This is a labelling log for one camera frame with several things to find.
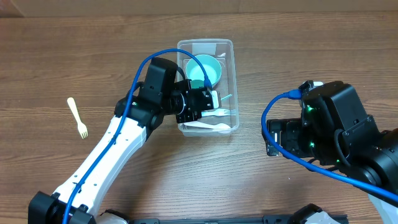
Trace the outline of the teal green cup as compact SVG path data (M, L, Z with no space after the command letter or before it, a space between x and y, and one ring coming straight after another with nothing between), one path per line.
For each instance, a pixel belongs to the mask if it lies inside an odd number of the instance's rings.
M191 80L190 85L192 89L197 89L197 88L204 88L205 84L203 80Z

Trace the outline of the white plastic spoon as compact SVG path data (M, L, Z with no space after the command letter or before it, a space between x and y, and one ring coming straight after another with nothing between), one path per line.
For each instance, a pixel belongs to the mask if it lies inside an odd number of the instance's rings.
M199 121L191 121L184 123L186 126L195 127L195 128L205 128L205 129L218 129L218 130L225 130L230 129L231 127L224 123L219 124L206 124Z

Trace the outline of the light blue plastic fork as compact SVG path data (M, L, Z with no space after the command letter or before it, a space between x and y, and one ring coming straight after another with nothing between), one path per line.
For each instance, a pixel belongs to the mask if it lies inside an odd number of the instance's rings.
M208 117L208 116L235 116L236 115L236 110L228 110L228 109L223 109L223 108L218 108L214 111L203 111L201 113L203 117Z

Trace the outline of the teal plastic fork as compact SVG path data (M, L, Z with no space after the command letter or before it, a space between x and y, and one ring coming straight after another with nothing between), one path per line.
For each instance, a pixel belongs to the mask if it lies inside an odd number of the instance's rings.
M229 94L229 95L227 95L227 96L225 96L225 97L222 97L222 98L221 98L221 101L227 100L227 99L230 98L230 97L232 97L232 94Z

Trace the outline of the yellow plastic fork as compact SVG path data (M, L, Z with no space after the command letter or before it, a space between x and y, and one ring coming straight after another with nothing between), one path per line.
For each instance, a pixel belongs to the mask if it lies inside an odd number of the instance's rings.
M88 137L88 129L86 125L81 121L80 115L78 113L78 108L76 106L75 100L72 97L67 99L67 104L72 112L72 115L77 123L77 129L82 139Z

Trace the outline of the light blue bowl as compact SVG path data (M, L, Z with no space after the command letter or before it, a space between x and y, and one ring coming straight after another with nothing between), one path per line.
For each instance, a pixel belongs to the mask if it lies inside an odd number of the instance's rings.
M215 86L217 86L217 84L220 82L220 80L221 80L221 75L219 75L219 74L215 74L215 75L210 75L209 76L209 80L210 80L210 82L211 82L211 84L212 84L212 87L214 88Z

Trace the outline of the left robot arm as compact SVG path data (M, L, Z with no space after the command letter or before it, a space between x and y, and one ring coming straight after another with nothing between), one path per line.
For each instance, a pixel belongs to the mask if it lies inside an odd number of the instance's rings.
M148 140L166 115L178 123L196 121L202 111L219 108L220 94L210 87L192 88L190 80L133 84L115 108L106 133L82 165L52 195L37 192L28 207L28 222L129 223L124 215L99 212L107 191L129 158Z

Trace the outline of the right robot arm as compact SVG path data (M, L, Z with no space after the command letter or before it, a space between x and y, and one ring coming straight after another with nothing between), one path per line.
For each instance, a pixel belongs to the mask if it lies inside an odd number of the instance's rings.
M274 103L298 100L299 118L267 119ZM261 117L267 155L366 192L384 223L397 223L397 130L378 130L350 84L308 80L277 95Z

